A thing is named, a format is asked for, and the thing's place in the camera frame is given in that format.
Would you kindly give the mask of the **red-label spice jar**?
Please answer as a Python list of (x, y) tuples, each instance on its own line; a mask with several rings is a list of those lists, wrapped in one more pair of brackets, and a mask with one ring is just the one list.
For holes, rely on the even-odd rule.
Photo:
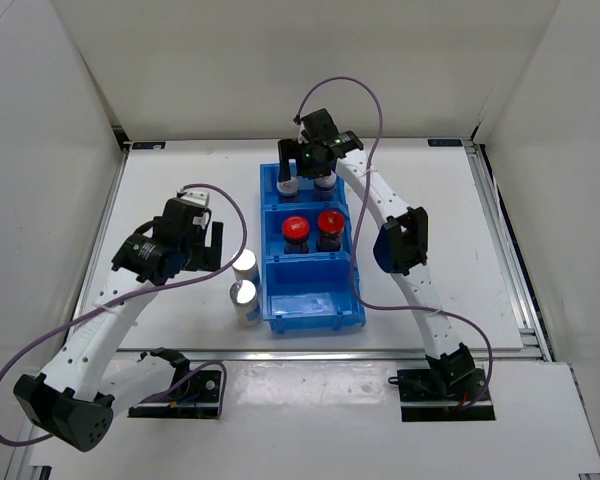
[(291, 177), (285, 181), (278, 181), (276, 188), (281, 203), (296, 202), (299, 197), (299, 181), (296, 177)]
[(314, 179), (313, 184), (314, 195), (318, 201), (331, 201), (337, 184), (337, 176), (331, 173), (329, 176)]

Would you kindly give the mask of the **silver-lid shaker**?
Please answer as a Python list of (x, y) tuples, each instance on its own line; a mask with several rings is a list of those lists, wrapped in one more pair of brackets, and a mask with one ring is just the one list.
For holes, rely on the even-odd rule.
[(235, 281), (229, 290), (236, 318), (245, 325), (255, 325), (261, 321), (262, 313), (256, 286), (249, 280)]
[(258, 261), (253, 251), (244, 249), (241, 253), (236, 252), (232, 260), (231, 267), (237, 281), (247, 280), (255, 286), (260, 284)]

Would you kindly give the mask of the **red-capped dark sauce bottle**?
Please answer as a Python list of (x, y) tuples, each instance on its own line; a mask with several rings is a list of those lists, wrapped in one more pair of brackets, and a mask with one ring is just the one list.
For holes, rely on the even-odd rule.
[(288, 217), (282, 224), (282, 234), (285, 254), (306, 254), (309, 252), (310, 224), (306, 218), (299, 215)]

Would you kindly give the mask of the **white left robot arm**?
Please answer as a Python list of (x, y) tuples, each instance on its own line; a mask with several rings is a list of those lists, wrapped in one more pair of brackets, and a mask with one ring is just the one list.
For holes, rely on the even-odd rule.
[(156, 287), (183, 270), (214, 272), (220, 267), (222, 225), (209, 220), (209, 194), (181, 192), (161, 215), (139, 227), (116, 252), (95, 304), (95, 317), (77, 326), (37, 376), (22, 375), (14, 395), (29, 420), (81, 452), (96, 447), (115, 416), (161, 393), (186, 395), (190, 363), (183, 354), (157, 348), (113, 375), (113, 355)]

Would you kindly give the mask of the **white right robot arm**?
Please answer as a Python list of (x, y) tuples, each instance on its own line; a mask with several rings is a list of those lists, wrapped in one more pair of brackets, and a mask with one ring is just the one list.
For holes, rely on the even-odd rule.
[(388, 273), (400, 288), (403, 306), (361, 304), (376, 311), (409, 311), (422, 336), (429, 364), (429, 387), (440, 399), (450, 400), (458, 393), (467, 400), (465, 409), (481, 400), (489, 382), (474, 393), (476, 365), (468, 347), (450, 323), (457, 319), (476, 330), (480, 328), (465, 317), (439, 307), (439, 297), (432, 285), (427, 266), (428, 216), (424, 208), (413, 208), (403, 201), (380, 173), (374, 169), (373, 157), (380, 139), (369, 150), (351, 131), (329, 133), (312, 139), (302, 128), (296, 139), (278, 142), (279, 170), (283, 180), (290, 176), (289, 162), (305, 178), (322, 178), (333, 173), (341, 178), (362, 201), (354, 229), (351, 259), (357, 260), (357, 246), (364, 215), (369, 213), (378, 227), (373, 255), (380, 269)]

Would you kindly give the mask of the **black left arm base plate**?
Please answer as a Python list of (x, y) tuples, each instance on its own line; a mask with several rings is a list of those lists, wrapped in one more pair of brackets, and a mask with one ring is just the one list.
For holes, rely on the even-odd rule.
[(144, 402), (128, 410), (128, 418), (217, 420), (222, 414), (227, 370), (222, 362), (205, 362), (193, 368), (186, 383), (157, 402)]

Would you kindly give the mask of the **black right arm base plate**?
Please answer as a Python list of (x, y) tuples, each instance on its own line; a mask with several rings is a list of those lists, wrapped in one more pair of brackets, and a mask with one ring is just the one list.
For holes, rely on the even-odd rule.
[(485, 380), (484, 369), (478, 368), (459, 386), (440, 393), (428, 369), (402, 369), (387, 379), (390, 385), (398, 388), (404, 423), (495, 421), (489, 391), (469, 406), (482, 391)]

